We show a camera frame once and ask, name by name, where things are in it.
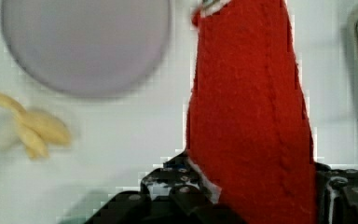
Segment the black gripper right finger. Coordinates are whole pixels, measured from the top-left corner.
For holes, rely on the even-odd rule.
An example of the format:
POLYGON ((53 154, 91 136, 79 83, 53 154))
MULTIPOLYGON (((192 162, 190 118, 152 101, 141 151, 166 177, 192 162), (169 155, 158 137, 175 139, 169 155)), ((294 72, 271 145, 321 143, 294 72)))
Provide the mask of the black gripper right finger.
POLYGON ((316 163, 317 224, 358 224, 358 170, 316 163))

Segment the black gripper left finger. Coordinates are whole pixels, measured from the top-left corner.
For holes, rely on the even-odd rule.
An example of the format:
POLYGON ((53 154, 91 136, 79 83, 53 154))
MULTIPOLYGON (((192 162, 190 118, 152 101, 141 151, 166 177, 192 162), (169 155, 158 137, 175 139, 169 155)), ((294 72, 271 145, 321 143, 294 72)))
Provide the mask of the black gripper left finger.
POLYGON ((140 183, 104 204, 84 224, 246 224, 212 194, 185 152, 163 163, 140 183))

